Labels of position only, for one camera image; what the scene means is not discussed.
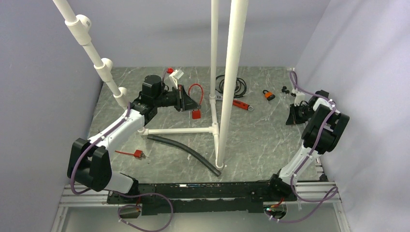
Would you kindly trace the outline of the small black key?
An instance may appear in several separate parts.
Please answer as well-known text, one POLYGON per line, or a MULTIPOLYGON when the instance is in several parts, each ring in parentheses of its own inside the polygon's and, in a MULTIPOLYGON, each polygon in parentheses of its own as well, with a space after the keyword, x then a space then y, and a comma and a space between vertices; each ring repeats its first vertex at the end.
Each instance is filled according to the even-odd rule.
POLYGON ((290 91, 287 89, 286 86, 283 86, 283 87, 282 87, 281 92, 282 92, 282 93, 285 93, 285 94, 289 94, 289 93, 290 93, 290 91))

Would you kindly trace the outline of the short red wire connector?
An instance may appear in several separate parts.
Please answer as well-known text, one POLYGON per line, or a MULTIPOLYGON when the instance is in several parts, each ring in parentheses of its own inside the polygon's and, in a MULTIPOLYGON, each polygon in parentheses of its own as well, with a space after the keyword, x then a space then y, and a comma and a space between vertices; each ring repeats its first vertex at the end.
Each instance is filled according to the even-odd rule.
POLYGON ((142 160, 142 159, 146 159, 147 156, 144 154, 144 152, 142 150, 135 150, 133 153, 130 152, 124 152, 124 151, 118 151, 115 150, 116 153, 118 154, 123 154, 123 155, 128 155, 128 156, 132 156, 136 159, 142 160))

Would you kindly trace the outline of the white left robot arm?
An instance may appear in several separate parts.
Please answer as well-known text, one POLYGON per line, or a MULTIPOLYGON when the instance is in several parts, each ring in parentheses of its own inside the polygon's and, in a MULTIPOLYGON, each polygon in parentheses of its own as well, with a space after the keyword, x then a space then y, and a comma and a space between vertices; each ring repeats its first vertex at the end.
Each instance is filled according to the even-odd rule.
POLYGON ((159 107, 174 107, 177 111, 192 111, 201 108, 185 91, 183 85, 167 91, 166 85, 158 75, 148 75, 142 83, 138 97, 128 103, 124 113, 102 132, 88 138, 74 141, 69 159, 67 176, 74 194, 75 183, 87 190, 110 190, 119 192, 127 203, 138 199, 138 180, 114 172, 111 168, 110 154, 113 153, 133 133, 146 126, 157 114, 159 107))

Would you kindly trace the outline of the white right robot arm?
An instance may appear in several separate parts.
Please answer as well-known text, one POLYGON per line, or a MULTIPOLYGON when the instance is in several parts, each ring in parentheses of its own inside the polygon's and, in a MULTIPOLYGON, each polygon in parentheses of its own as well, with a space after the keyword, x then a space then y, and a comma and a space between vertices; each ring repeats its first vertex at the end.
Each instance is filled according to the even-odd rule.
POLYGON ((293 194, 299 175, 318 157, 334 150, 350 117, 335 109, 336 104, 324 90, 316 93, 307 102, 311 116, 301 135, 301 146, 277 174, 273 174, 266 194, 273 201, 293 194))

